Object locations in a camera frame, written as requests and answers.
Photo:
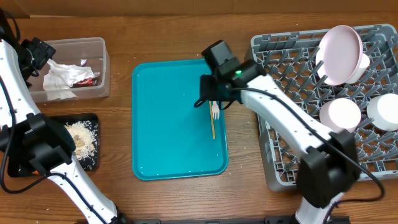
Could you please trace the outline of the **red snack wrapper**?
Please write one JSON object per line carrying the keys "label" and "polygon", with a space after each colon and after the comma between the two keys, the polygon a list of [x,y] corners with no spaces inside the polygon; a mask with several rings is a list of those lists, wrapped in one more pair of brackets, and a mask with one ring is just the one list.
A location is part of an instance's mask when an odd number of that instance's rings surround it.
{"label": "red snack wrapper", "polygon": [[75,83],[72,87],[79,88],[79,87],[88,87],[88,86],[95,86],[96,82],[98,81],[98,77],[100,76],[100,72],[93,72],[93,78],[86,78],[82,81]]}

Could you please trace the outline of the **wooden chopstick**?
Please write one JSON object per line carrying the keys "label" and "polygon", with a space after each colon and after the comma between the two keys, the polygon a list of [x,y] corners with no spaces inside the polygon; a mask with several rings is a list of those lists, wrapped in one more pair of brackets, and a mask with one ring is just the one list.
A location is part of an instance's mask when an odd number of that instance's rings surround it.
{"label": "wooden chopstick", "polygon": [[209,108],[210,108],[210,118],[211,118],[211,130],[212,130],[212,136],[213,139],[216,139],[215,136],[215,125],[214,125],[214,117],[213,117],[213,109],[212,109],[212,102],[209,101]]}

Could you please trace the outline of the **pink bowl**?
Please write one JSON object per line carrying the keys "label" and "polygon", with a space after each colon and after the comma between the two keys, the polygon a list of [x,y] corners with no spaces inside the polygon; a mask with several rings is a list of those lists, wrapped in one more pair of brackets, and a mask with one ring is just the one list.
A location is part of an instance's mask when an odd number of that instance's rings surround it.
{"label": "pink bowl", "polygon": [[346,98],[325,103],[320,109],[320,122],[338,133],[343,129],[352,133],[361,121],[358,105]]}

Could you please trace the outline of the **white plastic fork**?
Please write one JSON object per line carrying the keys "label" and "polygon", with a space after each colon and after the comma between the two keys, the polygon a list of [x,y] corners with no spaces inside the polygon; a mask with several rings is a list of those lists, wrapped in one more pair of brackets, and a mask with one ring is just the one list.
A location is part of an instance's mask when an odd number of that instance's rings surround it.
{"label": "white plastic fork", "polygon": [[220,118],[220,107],[219,107],[217,101],[212,101],[211,110],[213,113],[213,119],[214,120],[219,119]]}

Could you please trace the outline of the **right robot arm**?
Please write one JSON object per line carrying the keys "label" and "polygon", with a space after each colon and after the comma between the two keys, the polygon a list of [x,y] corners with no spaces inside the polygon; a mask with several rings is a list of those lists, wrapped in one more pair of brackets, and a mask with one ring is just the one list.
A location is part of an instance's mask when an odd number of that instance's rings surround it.
{"label": "right robot arm", "polygon": [[302,202],[293,215],[270,216],[265,223],[349,223],[349,217],[334,217],[332,211],[346,203],[344,194],[361,173],[379,187],[377,197],[359,198],[359,203],[382,200],[382,182],[358,162],[354,134],[338,132],[304,112],[276,85],[271,75],[253,59],[240,62],[227,43],[218,40],[202,53],[211,73],[200,77],[196,108],[206,101],[231,105],[234,101],[253,110],[282,136],[300,159],[296,186]]}

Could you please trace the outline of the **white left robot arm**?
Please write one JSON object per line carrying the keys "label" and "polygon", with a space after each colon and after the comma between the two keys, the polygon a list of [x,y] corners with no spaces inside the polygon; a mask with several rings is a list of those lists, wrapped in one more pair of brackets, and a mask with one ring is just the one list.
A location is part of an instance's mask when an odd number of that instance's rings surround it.
{"label": "white left robot arm", "polygon": [[22,66],[34,64],[28,47],[1,39],[1,170],[38,172],[40,179],[20,192],[49,179],[68,195],[88,223],[128,223],[81,167],[66,128],[42,114],[34,103],[21,72]]}

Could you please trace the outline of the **small white napkin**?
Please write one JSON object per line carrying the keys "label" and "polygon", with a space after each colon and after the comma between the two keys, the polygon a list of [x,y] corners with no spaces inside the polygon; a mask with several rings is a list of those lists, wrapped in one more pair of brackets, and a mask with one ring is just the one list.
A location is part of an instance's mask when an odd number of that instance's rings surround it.
{"label": "small white napkin", "polygon": [[48,101],[66,100],[76,98],[76,94],[69,90],[51,90],[45,92]]}

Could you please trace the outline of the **pink plate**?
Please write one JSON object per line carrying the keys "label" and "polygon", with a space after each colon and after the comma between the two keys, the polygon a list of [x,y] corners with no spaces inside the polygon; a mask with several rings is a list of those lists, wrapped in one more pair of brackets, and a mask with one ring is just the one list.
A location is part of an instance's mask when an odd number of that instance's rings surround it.
{"label": "pink plate", "polygon": [[363,43],[359,34],[350,26],[339,25],[330,29],[318,47],[315,62],[320,67],[317,74],[325,79],[325,84],[344,84],[358,70]]}

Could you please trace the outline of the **cream white bowl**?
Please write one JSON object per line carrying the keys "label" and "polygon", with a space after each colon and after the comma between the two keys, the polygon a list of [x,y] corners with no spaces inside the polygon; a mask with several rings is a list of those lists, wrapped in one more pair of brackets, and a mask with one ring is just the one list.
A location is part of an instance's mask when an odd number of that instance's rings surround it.
{"label": "cream white bowl", "polygon": [[384,131],[397,130],[397,94],[388,93],[371,99],[366,111],[375,127]]}

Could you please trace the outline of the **white paper cup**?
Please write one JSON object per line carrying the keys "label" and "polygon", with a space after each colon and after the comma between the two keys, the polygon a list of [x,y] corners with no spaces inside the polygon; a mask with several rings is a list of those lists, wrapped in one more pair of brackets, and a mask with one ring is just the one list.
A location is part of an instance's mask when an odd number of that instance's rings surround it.
{"label": "white paper cup", "polygon": [[362,54],[362,59],[359,64],[358,70],[354,72],[352,76],[350,76],[350,78],[346,81],[346,83],[348,84],[356,83],[361,78],[366,69],[369,67],[369,65],[370,65],[370,58],[366,54]]}

